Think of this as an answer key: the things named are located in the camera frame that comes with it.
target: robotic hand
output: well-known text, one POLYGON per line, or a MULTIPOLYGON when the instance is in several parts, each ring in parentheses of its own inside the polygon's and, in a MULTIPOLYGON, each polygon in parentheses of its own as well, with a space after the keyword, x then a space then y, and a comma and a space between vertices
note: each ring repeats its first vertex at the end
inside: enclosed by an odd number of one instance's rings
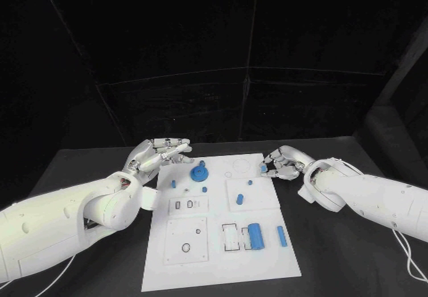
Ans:
POLYGON ((363 174, 349 163, 314 160, 293 147, 280 147, 265 158, 261 175, 293 180, 303 177, 298 195, 332 212, 347 204, 373 222, 428 242, 428 191, 363 174), (274 162, 275 170, 267 164, 274 162))
POLYGON ((125 229, 140 208, 157 206, 157 190, 143 187, 160 166, 192 163, 189 139, 146 140, 123 171, 36 196, 0 212, 0 283, 32 275, 125 229))

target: black table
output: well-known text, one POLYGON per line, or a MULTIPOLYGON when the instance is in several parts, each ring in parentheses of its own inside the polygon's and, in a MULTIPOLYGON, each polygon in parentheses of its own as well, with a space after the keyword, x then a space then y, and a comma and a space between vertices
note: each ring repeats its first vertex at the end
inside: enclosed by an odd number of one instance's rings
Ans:
MULTIPOLYGON (((365 173, 382 175, 355 138, 193 144, 190 157, 271 153, 281 145, 314 159, 336 157, 365 173)), ((121 170, 133 148, 61 150, 32 196, 105 178, 121 170)), ((141 293, 151 212, 140 210, 131 226, 76 255, 62 278, 43 296, 428 296, 428 285, 407 272, 407 257, 391 229, 362 218, 349 207, 339 213, 297 195, 303 179, 274 180, 301 277, 141 293)), ((153 180, 149 186, 156 187, 153 180)), ((428 272, 428 243, 408 237, 412 254, 428 272)), ((0 296, 33 296, 68 261, 16 280, 0 296)))

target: blue small part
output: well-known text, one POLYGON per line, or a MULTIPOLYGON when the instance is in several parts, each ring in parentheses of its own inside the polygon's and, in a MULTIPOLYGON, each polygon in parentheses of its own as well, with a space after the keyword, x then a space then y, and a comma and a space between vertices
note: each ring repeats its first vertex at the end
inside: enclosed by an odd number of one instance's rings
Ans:
POLYGON ((284 229, 283 226, 277 227, 278 229, 278 235, 280 235, 280 241, 281 241, 281 246, 287 246, 287 240, 285 240, 285 235, 284 235, 284 229))
POLYGON ((248 225, 248 234, 251 241, 251 249, 264 249, 264 237, 261 236, 261 225, 258 223, 248 225))
POLYGON ((205 162, 199 162, 199 166, 193 167, 190 170, 190 177, 193 181, 205 181, 208 179, 208 169, 205 167, 205 162))
POLYGON ((238 195, 238 199, 236 199, 236 204, 238 204, 238 205, 242 205, 242 203, 244 203, 244 195, 239 194, 239 195, 238 195))

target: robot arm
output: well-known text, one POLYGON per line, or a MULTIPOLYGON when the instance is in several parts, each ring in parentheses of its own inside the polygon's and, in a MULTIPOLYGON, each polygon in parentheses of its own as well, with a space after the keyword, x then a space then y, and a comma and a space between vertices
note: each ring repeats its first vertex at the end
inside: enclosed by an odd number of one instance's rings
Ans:
POLYGON ((187 139, 146 140, 123 171, 36 196, 0 212, 0 283, 32 275, 125 229, 140 208, 157 206, 157 190, 143 185, 160 165, 192 163, 187 139))
POLYGON ((314 160, 283 146, 261 164, 262 176, 293 180, 304 174, 298 195, 332 212, 347 204, 373 222, 428 242, 428 191, 405 183, 363 174, 345 161, 314 160), (275 170, 268 171, 267 163, 275 170))

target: white board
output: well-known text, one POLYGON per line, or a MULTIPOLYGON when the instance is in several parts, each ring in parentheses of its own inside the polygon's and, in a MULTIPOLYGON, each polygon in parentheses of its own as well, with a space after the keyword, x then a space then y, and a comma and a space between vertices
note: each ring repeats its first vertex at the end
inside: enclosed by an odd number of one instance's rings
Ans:
POLYGON ((272 180, 260 174, 262 160, 258 153, 196 158, 193 164, 162 167, 141 291, 301 276, 272 180), (198 183, 190 170, 200 160, 209 177, 198 183), (249 244, 252 223, 261 225, 265 248, 260 250, 249 244))

